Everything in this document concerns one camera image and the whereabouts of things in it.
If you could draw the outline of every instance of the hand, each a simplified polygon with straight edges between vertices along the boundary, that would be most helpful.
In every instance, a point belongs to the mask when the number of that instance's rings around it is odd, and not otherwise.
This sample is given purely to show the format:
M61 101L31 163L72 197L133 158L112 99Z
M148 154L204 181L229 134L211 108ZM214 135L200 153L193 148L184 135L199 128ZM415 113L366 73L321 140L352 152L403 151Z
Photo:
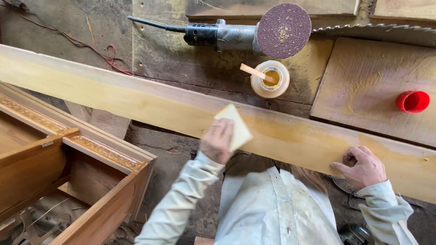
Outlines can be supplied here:
M348 149L343 156L343 162L353 167L342 163L332 163L330 167L343 174L357 190L388 180L385 166L366 146Z
M233 155L233 152L228 151L233 137L233 124L231 119L216 119L200 140L200 151L212 161L226 164Z

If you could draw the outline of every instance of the long sleeve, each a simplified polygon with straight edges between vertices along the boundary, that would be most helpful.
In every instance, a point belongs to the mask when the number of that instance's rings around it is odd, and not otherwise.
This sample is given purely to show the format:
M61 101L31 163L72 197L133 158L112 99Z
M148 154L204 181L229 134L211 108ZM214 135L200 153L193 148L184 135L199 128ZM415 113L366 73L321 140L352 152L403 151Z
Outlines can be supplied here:
M170 191L155 207L141 233L138 245L175 244L188 224L191 210L204 197L205 189L218 180L224 165L218 164L201 151L195 160L187 161Z
M365 197L367 205L359 207L376 245L418 244L406 223L413 209L395 195L389 180L363 188L357 195Z

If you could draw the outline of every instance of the cuff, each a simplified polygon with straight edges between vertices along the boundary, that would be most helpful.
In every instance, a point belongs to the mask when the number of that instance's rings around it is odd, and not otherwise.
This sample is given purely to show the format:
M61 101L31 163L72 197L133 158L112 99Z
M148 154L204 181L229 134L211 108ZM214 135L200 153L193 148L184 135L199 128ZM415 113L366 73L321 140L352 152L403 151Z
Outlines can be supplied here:
M207 170L214 175L218 175L220 171L225 167L225 165L216 163L211 160L200 150L197 152L197 156L195 157L192 166Z
M365 187L356 194L365 197L366 204L370 208L398 206L398 201L389 180Z

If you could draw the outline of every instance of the wooden cabinet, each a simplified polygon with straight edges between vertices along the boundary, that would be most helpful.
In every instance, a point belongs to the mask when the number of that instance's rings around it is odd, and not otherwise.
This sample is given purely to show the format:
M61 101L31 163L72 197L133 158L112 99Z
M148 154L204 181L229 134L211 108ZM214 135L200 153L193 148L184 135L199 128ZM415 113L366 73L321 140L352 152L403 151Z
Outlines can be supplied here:
M133 221L156 156L0 83L0 222L56 188L92 205L51 245L102 244Z

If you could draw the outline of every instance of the plastic container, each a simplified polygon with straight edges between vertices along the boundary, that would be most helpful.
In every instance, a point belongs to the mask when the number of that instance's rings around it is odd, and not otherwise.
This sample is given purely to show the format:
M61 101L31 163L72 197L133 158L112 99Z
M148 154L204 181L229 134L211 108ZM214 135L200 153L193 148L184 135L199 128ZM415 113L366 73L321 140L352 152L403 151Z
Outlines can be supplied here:
M429 106L430 96L423 91L406 91L397 97L398 109L407 113L419 113Z
M279 80L279 83L274 85L252 75L251 87L260 97L275 98L282 95L288 89L290 81L289 71L282 63L278 61L265 61L256 66L255 69Z

